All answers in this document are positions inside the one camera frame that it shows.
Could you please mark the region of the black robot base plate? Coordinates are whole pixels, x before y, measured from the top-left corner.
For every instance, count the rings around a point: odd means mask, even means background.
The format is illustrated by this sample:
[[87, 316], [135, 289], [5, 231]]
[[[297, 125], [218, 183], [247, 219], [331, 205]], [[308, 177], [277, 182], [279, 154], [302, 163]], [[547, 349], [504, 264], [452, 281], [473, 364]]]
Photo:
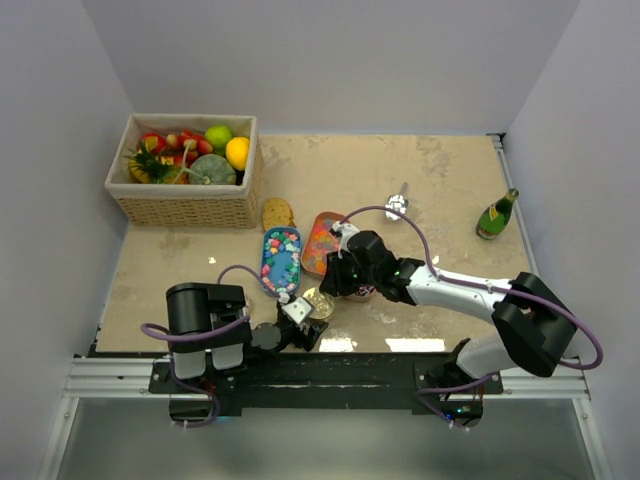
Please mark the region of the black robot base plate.
[[431, 394], [429, 374], [446, 362], [444, 353], [281, 353], [254, 358], [231, 371], [206, 367], [205, 374], [176, 384], [169, 363], [152, 366], [149, 391], [170, 399], [172, 419], [201, 420], [220, 403], [223, 417], [247, 409], [407, 410], [426, 415], [433, 408], [466, 426], [479, 422], [481, 400], [500, 395], [503, 383], [492, 375], [481, 386]]

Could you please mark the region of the blue tray of star candies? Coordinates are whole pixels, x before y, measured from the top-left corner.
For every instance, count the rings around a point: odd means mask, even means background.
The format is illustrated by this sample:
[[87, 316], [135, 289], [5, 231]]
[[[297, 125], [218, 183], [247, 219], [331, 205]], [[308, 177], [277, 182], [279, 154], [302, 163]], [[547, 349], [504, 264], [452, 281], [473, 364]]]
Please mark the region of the blue tray of star candies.
[[301, 235], [295, 227], [269, 229], [263, 237], [260, 277], [268, 293], [295, 294], [301, 279]]

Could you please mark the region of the orange tray of gummy stars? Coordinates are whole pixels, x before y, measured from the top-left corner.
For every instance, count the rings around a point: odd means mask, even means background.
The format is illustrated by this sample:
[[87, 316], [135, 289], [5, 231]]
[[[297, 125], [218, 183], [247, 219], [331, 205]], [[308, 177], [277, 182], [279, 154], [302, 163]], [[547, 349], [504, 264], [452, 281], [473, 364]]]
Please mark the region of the orange tray of gummy stars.
[[312, 277], [322, 279], [327, 270], [327, 255], [339, 249], [339, 240], [330, 230], [334, 223], [342, 220], [343, 214], [321, 212], [314, 219], [305, 247], [301, 254], [301, 266]]

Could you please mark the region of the round cream jar lid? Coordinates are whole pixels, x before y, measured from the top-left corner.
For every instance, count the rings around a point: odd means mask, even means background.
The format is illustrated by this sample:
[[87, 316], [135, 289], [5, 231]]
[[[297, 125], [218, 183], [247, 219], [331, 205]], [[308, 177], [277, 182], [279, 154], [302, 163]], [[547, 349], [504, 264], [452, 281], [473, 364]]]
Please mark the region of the round cream jar lid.
[[334, 298], [323, 294], [318, 287], [309, 288], [303, 293], [303, 298], [312, 305], [310, 318], [313, 320], [327, 320], [335, 310]]

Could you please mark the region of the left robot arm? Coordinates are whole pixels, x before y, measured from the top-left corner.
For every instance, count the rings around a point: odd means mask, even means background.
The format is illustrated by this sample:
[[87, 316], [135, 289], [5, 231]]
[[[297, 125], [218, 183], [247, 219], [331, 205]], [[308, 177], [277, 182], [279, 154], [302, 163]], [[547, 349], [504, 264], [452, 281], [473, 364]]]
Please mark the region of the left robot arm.
[[183, 283], [166, 292], [171, 378], [185, 392], [200, 390], [207, 380], [207, 355], [218, 371], [239, 367], [251, 356], [275, 354], [287, 346], [311, 351], [328, 328], [311, 317], [315, 308], [294, 294], [276, 295], [276, 321], [252, 327], [240, 286]]

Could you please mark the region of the silver metal scoop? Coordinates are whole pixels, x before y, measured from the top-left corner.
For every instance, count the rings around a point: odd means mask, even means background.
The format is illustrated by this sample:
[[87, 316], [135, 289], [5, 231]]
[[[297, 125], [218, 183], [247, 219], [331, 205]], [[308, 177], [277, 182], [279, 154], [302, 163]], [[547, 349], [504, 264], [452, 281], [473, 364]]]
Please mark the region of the silver metal scoop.
[[393, 195], [390, 195], [386, 202], [385, 216], [390, 221], [397, 221], [400, 219], [398, 214], [405, 214], [408, 209], [409, 201], [406, 198], [406, 191], [408, 189], [408, 183], [404, 182], [399, 191]]

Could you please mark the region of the pink tray of lollipops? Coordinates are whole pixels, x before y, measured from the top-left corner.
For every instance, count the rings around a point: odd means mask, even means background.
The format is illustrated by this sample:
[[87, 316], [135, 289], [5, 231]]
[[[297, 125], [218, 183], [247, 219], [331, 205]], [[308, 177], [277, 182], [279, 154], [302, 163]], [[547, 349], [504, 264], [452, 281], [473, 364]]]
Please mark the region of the pink tray of lollipops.
[[368, 302], [376, 294], [376, 289], [373, 286], [365, 285], [359, 287], [350, 298], [355, 302]]

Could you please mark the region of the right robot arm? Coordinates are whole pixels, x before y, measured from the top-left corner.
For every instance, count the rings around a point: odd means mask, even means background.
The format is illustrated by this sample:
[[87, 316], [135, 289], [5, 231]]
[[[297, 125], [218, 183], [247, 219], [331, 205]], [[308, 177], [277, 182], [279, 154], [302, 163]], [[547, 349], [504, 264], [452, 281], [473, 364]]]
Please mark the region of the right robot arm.
[[459, 393], [488, 374], [515, 367], [551, 376], [576, 333], [575, 325], [556, 312], [560, 301], [535, 275], [482, 280], [431, 271], [422, 260], [395, 257], [371, 230], [342, 238], [339, 250], [328, 254], [320, 290], [346, 297], [364, 286], [391, 302], [436, 306], [495, 327], [493, 335], [462, 341], [435, 370], [436, 379]]

